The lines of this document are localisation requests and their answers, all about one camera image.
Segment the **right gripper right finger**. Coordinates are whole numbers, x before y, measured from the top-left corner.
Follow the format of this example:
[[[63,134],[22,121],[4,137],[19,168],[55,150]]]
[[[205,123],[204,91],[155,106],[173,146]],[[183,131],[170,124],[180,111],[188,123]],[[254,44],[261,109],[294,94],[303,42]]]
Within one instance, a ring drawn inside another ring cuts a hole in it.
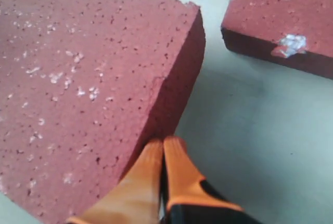
[[[168,136],[163,142],[168,200],[166,223],[249,223],[244,210],[211,191],[205,176],[189,158],[185,142]]]

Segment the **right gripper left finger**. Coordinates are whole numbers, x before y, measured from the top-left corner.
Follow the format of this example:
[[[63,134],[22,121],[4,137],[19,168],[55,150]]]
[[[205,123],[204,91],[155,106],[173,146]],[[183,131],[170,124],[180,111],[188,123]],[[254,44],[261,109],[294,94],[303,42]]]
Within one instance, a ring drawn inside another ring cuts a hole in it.
[[[66,223],[159,223],[162,159],[163,143],[152,139],[116,187]]]

